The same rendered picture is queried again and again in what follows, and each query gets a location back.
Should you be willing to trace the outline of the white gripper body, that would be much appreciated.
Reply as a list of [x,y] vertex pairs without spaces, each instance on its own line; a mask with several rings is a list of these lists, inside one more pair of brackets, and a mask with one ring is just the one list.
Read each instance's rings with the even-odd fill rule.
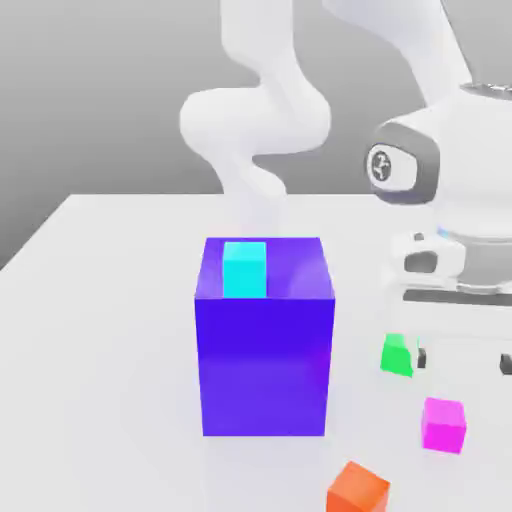
[[399,326],[423,335],[512,341],[512,286],[496,294],[406,290]]

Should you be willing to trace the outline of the small green cube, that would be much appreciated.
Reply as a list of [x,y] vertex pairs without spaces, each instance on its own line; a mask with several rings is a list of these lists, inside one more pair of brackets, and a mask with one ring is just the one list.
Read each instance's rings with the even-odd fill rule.
[[413,375],[411,353],[402,334],[386,334],[381,353],[380,369],[406,377]]

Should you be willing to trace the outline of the small magenta cube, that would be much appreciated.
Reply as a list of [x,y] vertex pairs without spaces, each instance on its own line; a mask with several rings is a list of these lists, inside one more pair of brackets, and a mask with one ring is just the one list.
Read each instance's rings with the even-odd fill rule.
[[460,401],[427,397],[421,420],[422,447],[460,454],[467,431],[464,405]]

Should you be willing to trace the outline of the small orange cube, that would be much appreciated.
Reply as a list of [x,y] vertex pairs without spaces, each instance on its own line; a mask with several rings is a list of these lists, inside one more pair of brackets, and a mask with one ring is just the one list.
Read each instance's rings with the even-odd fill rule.
[[349,461],[327,491],[326,512],[385,512],[390,482]]

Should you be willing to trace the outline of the small cyan cube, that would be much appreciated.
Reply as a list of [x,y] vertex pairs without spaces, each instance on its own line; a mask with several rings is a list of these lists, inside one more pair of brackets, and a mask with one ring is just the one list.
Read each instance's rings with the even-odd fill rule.
[[225,298],[267,296],[267,247],[263,241],[226,241],[222,255]]

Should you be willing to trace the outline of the large purple box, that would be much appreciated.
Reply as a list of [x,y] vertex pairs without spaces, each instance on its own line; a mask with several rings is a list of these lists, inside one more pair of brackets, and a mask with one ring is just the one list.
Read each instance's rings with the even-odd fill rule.
[[325,432],[336,299],[322,243],[264,242],[266,297],[226,298],[226,241],[205,241],[194,308],[206,436]]

